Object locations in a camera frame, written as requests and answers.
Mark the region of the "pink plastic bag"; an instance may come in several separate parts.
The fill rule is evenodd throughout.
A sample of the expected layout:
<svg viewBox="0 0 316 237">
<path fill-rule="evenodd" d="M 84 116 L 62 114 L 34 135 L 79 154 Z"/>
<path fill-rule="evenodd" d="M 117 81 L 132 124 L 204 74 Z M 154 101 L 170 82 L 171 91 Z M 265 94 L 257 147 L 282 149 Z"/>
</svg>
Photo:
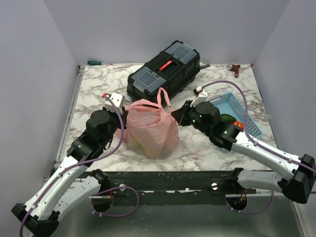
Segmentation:
<svg viewBox="0 0 316 237">
<path fill-rule="evenodd" d="M 157 102 L 145 99 L 127 106 L 128 112 L 123 142 L 133 151 L 152 159 L 168 158 L 179 144 L 176 120 L 162 106 L 165 99 L 170 112 L 168 93 L 162 87 L 157 94 Z"/>
</svg>

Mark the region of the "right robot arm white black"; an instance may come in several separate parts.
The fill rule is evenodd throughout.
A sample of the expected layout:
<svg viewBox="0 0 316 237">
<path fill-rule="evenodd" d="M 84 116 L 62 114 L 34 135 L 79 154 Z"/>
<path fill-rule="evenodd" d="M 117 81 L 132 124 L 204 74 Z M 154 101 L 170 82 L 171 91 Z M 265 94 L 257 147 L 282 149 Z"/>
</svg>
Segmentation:
<svg viewBox="0 0 316 237">
<path fill-rule="evenodd" d="M 312 156 L 289 154 L 248 137 L 245 130 L 222 121 L 219 109 L 209 101 L 194 107 L 186 101 L 171 115 L 180 126 L 191 125 L 199 130 L 215 146 L 248 156 L 270 168 L 270 171 L 243 169 L 227 181 L 230 192 L 237 194 L 243 189 L 258 188 L 283 193 L 300 204 L 307 203 L 316 181 L 316 162 Z"/>
</svg>

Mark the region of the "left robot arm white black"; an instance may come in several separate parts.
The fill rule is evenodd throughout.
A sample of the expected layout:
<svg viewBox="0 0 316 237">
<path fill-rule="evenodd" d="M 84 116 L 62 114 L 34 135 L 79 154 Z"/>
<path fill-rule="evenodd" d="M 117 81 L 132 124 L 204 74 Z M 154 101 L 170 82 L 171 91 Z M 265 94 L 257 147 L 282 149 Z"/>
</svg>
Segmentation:
<svg viewBox="0 0 316 237">
<path fill-rule="evenodd" d="M 101 170 L 92 171 L 78 187 L 69 190 L 72 183 L 107 149 L 117 129 L 126 126 L 128 112 L 118 113 L 101 109 L 94 111 L 86 121 L 83 134 L 73 141 L 57 170 L 45 185 L 26 203 L 17 203 L 12 213 L 36 237 L 49 237 L 61 219 L 73 208 L 95 193 L 109 191 L 109 177 Z"/>
</svg>

